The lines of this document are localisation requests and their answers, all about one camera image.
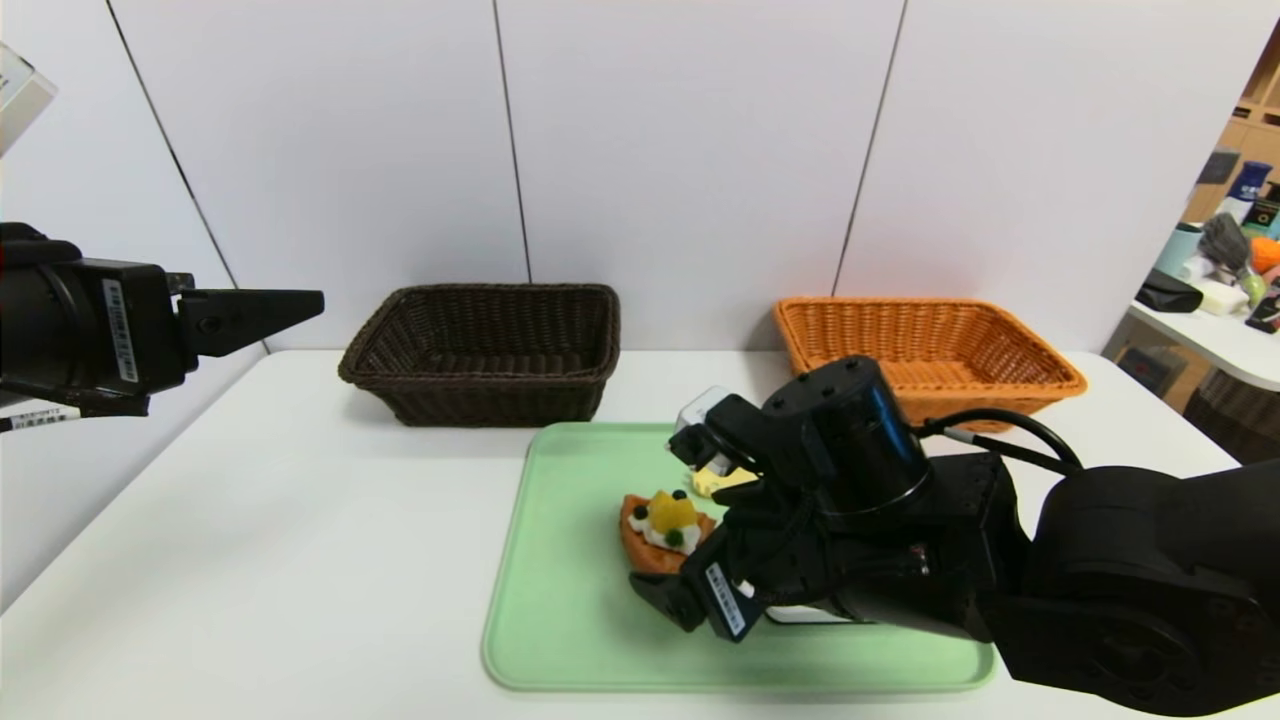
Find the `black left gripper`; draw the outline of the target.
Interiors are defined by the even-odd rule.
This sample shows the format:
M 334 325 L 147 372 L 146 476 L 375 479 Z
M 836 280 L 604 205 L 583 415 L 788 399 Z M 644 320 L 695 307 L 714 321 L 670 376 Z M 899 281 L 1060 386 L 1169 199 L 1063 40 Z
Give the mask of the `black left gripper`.
M 177 299 L 177 311 L 173 300 Z M 3 270 L 3 405 L 147 416 L 195 357 L 225 357 L 319 316 L 316 290 L 200 290 L 189 273 L 78 258 Z

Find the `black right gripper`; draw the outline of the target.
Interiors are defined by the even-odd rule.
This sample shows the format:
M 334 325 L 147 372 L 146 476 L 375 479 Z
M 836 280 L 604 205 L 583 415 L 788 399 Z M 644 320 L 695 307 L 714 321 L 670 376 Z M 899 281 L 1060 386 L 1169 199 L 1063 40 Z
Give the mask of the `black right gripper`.
M 760 483 L 716 495 L 723 516 L 684 560 L 680 574 L 631 571 L 631 589 L 682 632 L 708 621 L 723 639 L 740 642 L 762 616 L 777 623 L 854 623 L 835 600 L 833 578 L 806 547 L 815 516 L 805 498 L 777 507 Z

